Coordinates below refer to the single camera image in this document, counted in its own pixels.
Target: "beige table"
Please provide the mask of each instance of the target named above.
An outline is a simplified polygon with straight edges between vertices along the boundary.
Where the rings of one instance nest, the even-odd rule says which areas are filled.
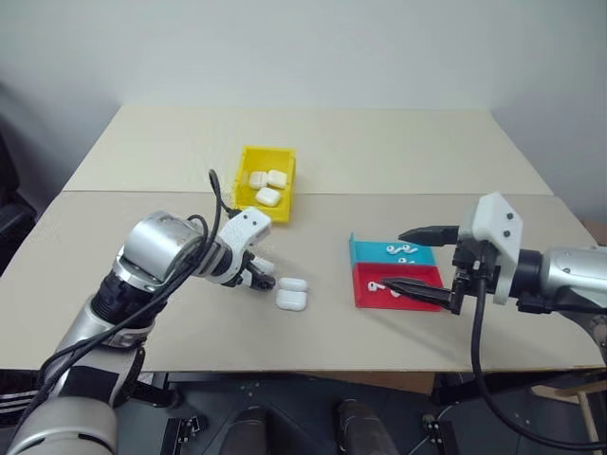
[[[158,209],[211,217],[204,169],[221,165],[226,180],[242,143],[298,148],[292,221],[276,226],[258,252],[277,264],[278,274],[309,280],[309,307],[285,312],[271,295],[190,279],[157,319],[146,370],[468,371],[471,302],[459,317],[357,309],[350,232],[385,240],[408,228],[458,224],[478,193],[497,188],[525,219],[525,247],[593,243],[485,113],[237,110],[229,120],[227,112],[217,111],[219,119],[212,112],[120,111],[0,279],[0,345],[10,346],[0,351],[2,368],[37,368],[52,352],[140,218]],[[212,129],[219,124],[240,126],[219,134]],[[330,140],[322,143],[318,134],[325,129]],[[206,133],[213,139],[204,139]],[[356,140],[345,138],[350,133]],[[360,146],[363,137],[369,148],[376,145],[373,162]],[[441,150],[451,167],[431,166],[443,162]],[[357,159],[343,167],[348,155]],[[325,162],[335,166],[339,187],[332,186]],[[470,195],[437,194],[450,189]],[[412,194],[395,194],[402,191]],[[451,282],[451,254],[449,247],[435,250],[445,283]],[[488,370],[601,365],[592,340],[559,315],[519,314],[514,302],[490,304],[486,313],[482,357]]]

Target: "red tray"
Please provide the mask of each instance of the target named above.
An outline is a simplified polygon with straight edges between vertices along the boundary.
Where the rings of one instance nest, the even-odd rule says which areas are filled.
[[[438,269],[433,265],[356,263],[353,270],[354,298],[359,308],[391,310],[440,311],[440,306],[408,297],[393,297],[388,288],[373,292],[369,282],[381,283],[382,278],[415,278],[427,285],[443,287]]]

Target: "white wall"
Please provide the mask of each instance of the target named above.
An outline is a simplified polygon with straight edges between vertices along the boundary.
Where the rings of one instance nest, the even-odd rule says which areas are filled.
[[[0,118],[45,205],[125,102],[487,108],[605,220],[606,28],[605,0],[6,0]]]

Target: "yellow plastic tray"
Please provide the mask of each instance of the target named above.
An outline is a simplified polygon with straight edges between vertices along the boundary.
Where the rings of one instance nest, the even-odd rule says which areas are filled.
[[[278,205],[266,207],[255,200],[257,190],[248,186],[248,177],[255,171],[267,172],[272,169],[286,173],[286,187],[284,190],[278,190],[282,196]],[[269,216],[272,221],[286,223],[291,215],[294,191],[295,150],[252,146],[243,148],[232,191],[232,202],[237,209],[255,207]]]

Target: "black chair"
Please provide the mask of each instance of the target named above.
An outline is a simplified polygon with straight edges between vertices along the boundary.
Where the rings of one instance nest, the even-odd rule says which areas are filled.
[[[0,134],[0,275],[33,229],[36,211],[17,194],[19,176]]]

